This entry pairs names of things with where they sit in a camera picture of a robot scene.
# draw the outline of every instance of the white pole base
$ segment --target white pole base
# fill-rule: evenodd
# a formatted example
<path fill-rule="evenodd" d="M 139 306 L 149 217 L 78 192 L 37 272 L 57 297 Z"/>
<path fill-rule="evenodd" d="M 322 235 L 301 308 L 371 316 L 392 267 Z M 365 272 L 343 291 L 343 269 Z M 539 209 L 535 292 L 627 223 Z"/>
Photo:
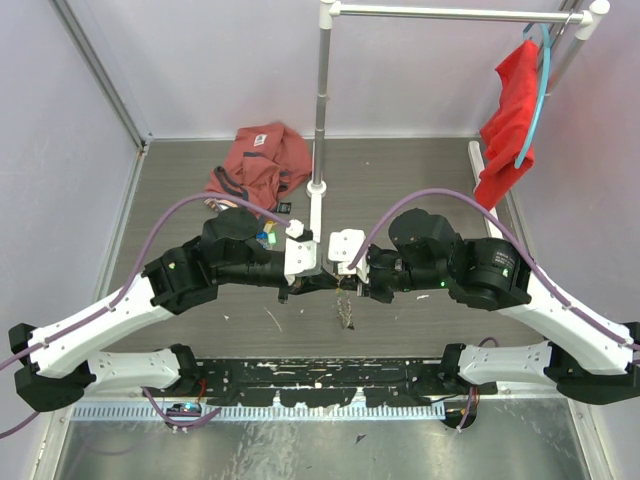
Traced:
<path fill-rule="evenodd" d="M 322 228 L 322 197 L 327 193 L 327 184 L 321 182 L 320 185 L 314 185 L 313 182 L 307 183 L 307 195 L 311 199 L 311 213 L 309 215 L 309 228 L 313 232 L 313 241 L 320 243 L 320 234 Z"/>

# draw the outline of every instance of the white paint splatter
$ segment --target white paint splatter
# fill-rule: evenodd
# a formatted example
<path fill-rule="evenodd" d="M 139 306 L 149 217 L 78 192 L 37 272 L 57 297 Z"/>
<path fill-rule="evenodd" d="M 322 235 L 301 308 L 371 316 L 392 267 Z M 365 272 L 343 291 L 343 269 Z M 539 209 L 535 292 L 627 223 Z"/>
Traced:
<path fill-rule="evenodd" d="M 402 318 L 402 315 L 404 315 L 406 308 L 403 308 L 402 310 L 400 310 L 400 313 L 398 313 L 398 315 L 395 316 L 394 320 L 398 320 L 399 318 Z"/>
<path fill-rule="evenodd" d="M 262 307 L 262 308 L 264 308 L 265 311 L 269 314 L 269 316 L 273 318 L 273 321 L 276 322 L 276 325 L 278 325 L 278 330 L 280 330 L 280 333 L 282 333 L 282 327 L 278 323 L 278 320 L 276 320 L 276 317 L 273 316 L 273 313 L 271 313 L 267 307 Z"/>

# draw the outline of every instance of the debris on floor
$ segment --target debris on floor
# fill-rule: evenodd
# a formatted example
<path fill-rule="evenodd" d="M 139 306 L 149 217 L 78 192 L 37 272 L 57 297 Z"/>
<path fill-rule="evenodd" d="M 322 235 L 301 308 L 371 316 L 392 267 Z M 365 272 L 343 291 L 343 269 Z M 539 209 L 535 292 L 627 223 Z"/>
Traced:
<path fill-rule="evenodd" d="M 280 333 L 282 333 L 282 327 L 280 326 L 280 323 L 278 323 L 278 320 L 276 320 L 276 317 L 273 316 L 273 313 L 271 313 L 267 307 L 263 307 L 263 308 L 269 314 L 269 316 L 273 318 L 273 321 L 276 322 L 276 325 L 278 326 L 278 330 L 280 330 Z"/>
<path fill-rule="evenodd" d="M 338 318 L 342 321 L 342 328 L 348 328 L 349 330 L 355 330 L 353 325 L 353 312 L 351 311 L 351 297 L 349 292 L 346 292 L 340 288 L 336 290 L 338 294 Z"/>

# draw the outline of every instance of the black mounting plate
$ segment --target black mounting plate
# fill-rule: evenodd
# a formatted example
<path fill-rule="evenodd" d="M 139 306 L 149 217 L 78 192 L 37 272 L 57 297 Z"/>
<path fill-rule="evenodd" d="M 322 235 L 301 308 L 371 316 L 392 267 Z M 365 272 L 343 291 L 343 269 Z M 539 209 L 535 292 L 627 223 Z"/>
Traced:
<path fill-rule="evenodd" d="M 440 362 L 434 358 L 197 359 L 197 363 L 209 405 L 271 406 L 279 393 L 286 407 L 298 402 L 309 408 L 345 406 L 362 388 L 367 407 L 407 407 L 431 405 L 452 394 L 443 386 Z M 196 385 L 183 396 L 197 397 L 200 389 Z M 491 383 L 479 391 L 492 395 L 497 388 Z"/>

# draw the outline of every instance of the gray floor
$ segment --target gray floor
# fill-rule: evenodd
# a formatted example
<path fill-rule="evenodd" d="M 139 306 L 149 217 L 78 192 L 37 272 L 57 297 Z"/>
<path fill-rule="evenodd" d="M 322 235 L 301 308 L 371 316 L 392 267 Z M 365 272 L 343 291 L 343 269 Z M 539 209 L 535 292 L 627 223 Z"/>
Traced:
<path fill-rule="evenodd" d="M 471 194 L 473 175 L 467 139 L 331 140 L 327 145 L 323 238 L 331 231 L 368 231 L 401 197 L 422 188 L 445 187 Z M 200 192 L 209 171 L 222 164 L 230 142 L 155 142 L 142 168 L 112 286 L 122 284 L 140 246 L 161 213 L 178 199 Z M 304 187 L 292 193 L 293 217 L 308 221 Z M 429 198 L 413 206 L 445 215 L 463 236 L 486 236 L 482 217 L 449 198 Z M 504 208 L 499 209 L 505 218 Z M 185 207 L 163 228 L 148 256 L 198 235 L 212 213 L 203 204 Z M 280 232 L 279 242 L 283 243 Z M 390 246 L 386 230 L 378 238 Z M 426 298 L 418 299 L 421 294 Z M 123 339 L 113 351 L 148 351 L 173 343 L 196 355 L 227 356 L 439 356 L 451 342 L 477 343 L 496 336 L 502 345 L 540 341 L 540 335 L 498 314 L 470 310 L 444 291 L 399 294 L 392 305 L 354 299 L 355 330 L 344 330 L 333 292 L 290 297 L 276 291 L 221 287 L 219 299 L 163 324 Z M 269 312 L 277 319 L 278 328 Z"/>

